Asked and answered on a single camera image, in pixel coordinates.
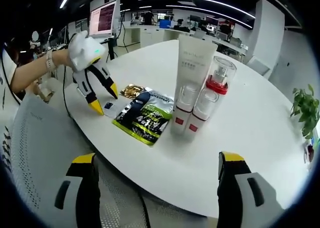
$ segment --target gold foil packet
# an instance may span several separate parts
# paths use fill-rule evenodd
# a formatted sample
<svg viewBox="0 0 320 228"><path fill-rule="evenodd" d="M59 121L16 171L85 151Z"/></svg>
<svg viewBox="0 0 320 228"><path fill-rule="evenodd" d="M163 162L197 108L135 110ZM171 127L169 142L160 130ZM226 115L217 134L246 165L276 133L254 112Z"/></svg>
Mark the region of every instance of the gold foil packet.
<svg viewBox="0 0 320 228"><path fill-rule="evenodd" d="M142 86L129 84L123 90L120 91L120 94L122 96L125 96L126 98L135 99L140 93L143 93L145 91L146 89Z"/></svg>

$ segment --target green leaves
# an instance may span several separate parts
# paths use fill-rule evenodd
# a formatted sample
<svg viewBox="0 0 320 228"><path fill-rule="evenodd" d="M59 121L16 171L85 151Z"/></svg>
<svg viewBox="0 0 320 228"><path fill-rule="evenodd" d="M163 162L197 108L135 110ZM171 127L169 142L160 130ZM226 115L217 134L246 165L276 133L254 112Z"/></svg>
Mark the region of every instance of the green leaves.
<svg viewBox="0 0 320 228"><path fill-rule="evenodd" d="M320 119L319 100L314 98L314 89L310 84L308 84L308 89L311 94L307 94L304 89L293 89L294 102L290 115L292 117L301 113L299 122L304 122L301 132L305 139L313 137L313 130Z"/></svg>

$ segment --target black ceiling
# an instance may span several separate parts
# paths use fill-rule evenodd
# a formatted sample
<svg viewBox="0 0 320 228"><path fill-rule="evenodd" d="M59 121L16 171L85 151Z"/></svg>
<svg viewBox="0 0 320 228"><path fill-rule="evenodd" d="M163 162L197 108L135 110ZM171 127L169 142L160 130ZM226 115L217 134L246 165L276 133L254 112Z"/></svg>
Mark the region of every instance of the black ceiling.
<svg viewBox="0 0 320 228"><path fill-rule="evenodd" d="M92 0L69 0L65 8L60 9L62 0L5 0L1 11L3 13L2 20L5 20L6 25L2 26L2 33L5 33L8 39L12 37L21 37L21 39L29 40L32 32L37 30L39 33L48 31L53 28L53 34L61 30L66 24L71 21L89 17L90 2ZM166 5L182 5L178 1L190 0L121 0L123 5L121 9L138 10L141 6L152 6L155 9L164 9ZM259 0L215 0L235 6L248 13L254 12L256 3ZM287 13L277 2L268 0L277 6L285 13L285 25L297 26L296 20ZM288 0L279 0L296 15L294 9ZM193 1L197 8L207 9L222 13L241 20L253 26L253 21L248 20L248 16L230 8L217 5L210 2L199 0Z"/></svg>

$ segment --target red label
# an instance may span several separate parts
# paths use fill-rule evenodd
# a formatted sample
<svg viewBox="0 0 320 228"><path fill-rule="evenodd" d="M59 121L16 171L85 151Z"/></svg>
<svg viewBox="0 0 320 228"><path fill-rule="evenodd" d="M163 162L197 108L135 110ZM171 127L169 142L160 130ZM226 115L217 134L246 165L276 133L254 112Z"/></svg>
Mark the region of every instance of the red label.
<svg viewBox="0 0 320 228"><path fill-rule="evenodd" d="M179 118L175 118L175 122L177 124L180 124L180 125L182 125L184 123L184 121L182 119L179 119Z"/></svg>
<svg viewBox="0 0 320 228"><path fill-rule="evenodd" d="M190 124L189 129L192 130L193 132L197 131L197 127L195 127L193 124Z"/></svg>

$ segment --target white round table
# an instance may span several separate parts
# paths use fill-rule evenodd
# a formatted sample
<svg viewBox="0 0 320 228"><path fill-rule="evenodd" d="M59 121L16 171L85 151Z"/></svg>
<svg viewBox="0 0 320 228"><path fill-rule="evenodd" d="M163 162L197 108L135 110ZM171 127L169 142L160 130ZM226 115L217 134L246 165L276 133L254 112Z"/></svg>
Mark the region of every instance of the white round table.
<svg viewBox="0 0 320 228"><path fill-rule="evenodd" d="M118 91L137 84L173 97L178 51L177 40L163 42L116 58L107 68ZM66 89L66 103L80 129L112 165L173 205L218 217L218 156L229 151L244 157L251 171L259 172L276 189L278 202L286 208L308 174L303 138L290 120L292 104L249 67L216 55L231 60L237 73L221 106L192 143L172 135L169 124L149 147L117 128L110 118L97 115L76 85ZM96 78L89 79L104 105L111 96Z"/></svg>

